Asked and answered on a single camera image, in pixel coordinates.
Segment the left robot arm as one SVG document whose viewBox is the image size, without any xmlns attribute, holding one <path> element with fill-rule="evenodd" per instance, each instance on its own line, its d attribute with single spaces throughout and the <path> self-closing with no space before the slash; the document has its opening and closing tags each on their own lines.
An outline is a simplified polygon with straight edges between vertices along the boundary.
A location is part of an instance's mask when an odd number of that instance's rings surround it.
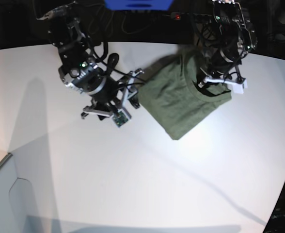
<svg viewBox="0 0 285 233">
<path fill-rule="evenodd" d="M 199 31 L 194 20 L 195 1 L 190 4 L 190 22 L 194 33 L 203 44 L 208 43 L 215 52 L 200 71 L 205 75 L 198 87 L 212 84 L 224 84 L 234 93 L 243 94 L 248 87 L 246 78 L 242 77 L 239 66 L 251 50 L 257 45 L 257 38 L 248 10 L 242 8 L 235 0 L 214 0 L 211 23 L 216 37 L 207 39 Z"/>
</svg>

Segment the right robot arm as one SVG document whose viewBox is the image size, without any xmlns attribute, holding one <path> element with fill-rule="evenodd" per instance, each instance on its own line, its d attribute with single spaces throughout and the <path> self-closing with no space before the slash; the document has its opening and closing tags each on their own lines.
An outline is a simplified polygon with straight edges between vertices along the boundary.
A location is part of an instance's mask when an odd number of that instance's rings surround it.
<svg viewBox="0 0 285 233">
<path fill-rule="evenodd" d="M 123 73 L 116 69 L 117 53 L 108 53 L 107 38 L 103 37 L 103 55 L 87 33 L 78 15 L 75 0 L 35 0 L 37 20 L 48 22 L 51 44 L 57 48 L 62 65 L 58 72 L 62 83 L 91 98 L 80 114 L 82 119 L 95 115 L 100 120 L 112 119 L 117 127 L 131 120 L 126 102 L 138 109 L 138 85 L 145 82 L 139 76 L 142 69 Z"/>
</svg>

